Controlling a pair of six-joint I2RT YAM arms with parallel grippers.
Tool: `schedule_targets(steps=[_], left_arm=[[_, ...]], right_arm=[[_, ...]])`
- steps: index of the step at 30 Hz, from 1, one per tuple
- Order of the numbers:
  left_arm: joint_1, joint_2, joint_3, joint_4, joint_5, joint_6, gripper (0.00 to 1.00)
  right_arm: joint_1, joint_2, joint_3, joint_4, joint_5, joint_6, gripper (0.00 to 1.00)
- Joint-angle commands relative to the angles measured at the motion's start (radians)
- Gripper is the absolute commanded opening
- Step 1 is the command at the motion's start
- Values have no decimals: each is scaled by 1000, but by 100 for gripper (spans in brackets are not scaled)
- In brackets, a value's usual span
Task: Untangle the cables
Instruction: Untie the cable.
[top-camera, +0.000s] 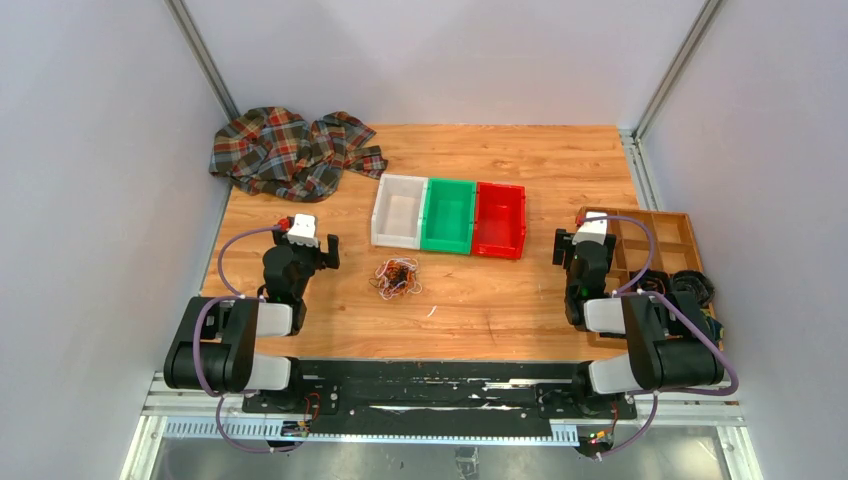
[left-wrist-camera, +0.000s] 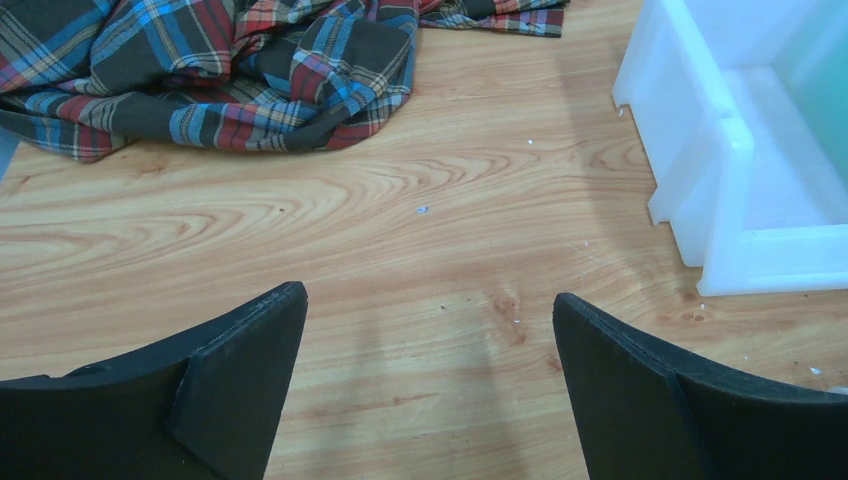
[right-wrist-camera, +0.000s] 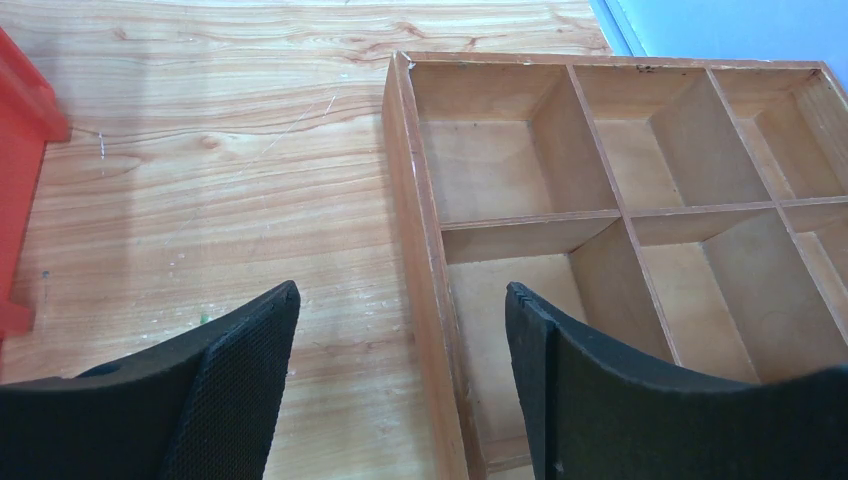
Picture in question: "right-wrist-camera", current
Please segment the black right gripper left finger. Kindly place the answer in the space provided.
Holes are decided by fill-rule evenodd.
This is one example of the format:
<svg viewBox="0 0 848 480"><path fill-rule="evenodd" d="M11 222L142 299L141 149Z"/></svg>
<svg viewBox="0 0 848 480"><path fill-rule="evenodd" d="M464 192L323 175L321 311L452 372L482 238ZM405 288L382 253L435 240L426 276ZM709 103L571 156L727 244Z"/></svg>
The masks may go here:
<svg viewBox="0 0 848 480"><path fill-rule="evenodd" d="M301 297L238 309L75 377L1 388L5 479L259 479Z"/></svg>

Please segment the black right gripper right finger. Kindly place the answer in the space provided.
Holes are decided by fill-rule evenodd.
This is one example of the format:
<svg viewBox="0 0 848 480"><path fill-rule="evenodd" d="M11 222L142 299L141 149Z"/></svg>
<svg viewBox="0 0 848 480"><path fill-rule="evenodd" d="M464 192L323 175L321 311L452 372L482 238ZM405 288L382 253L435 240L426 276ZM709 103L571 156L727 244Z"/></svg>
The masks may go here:
<svg viewBox="0 0 848 480"><path fill-rule="evenodd" d="M843 479L847 369L755 385L588 326L522 283L505 331L538 479Z"/></svg>

